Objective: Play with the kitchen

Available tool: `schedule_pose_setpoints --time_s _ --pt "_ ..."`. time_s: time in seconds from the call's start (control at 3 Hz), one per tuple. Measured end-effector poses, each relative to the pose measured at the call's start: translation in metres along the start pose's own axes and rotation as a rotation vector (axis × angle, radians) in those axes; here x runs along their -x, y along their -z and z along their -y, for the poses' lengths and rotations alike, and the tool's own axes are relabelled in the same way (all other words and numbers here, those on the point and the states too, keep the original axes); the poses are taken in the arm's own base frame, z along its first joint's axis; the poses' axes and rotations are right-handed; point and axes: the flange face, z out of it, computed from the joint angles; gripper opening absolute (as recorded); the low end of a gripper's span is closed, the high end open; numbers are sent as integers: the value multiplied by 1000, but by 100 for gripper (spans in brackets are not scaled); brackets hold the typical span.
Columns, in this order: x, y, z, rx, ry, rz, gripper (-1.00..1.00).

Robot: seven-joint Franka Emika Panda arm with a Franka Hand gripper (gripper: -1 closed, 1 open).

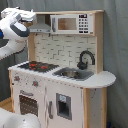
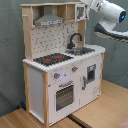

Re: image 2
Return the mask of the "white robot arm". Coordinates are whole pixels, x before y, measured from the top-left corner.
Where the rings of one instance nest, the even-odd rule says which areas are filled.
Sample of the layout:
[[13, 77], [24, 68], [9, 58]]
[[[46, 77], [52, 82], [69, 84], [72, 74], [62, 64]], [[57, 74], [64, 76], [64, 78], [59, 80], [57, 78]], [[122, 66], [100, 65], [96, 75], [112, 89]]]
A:
[[110, 3], [108, 0], [80, 1], [102, 16], [102, 19], [94, 27], [97, 36], [128, 43], [128, 31], [114, 31], [114, 27], [125, 19], [126, 11], [122, 7]]

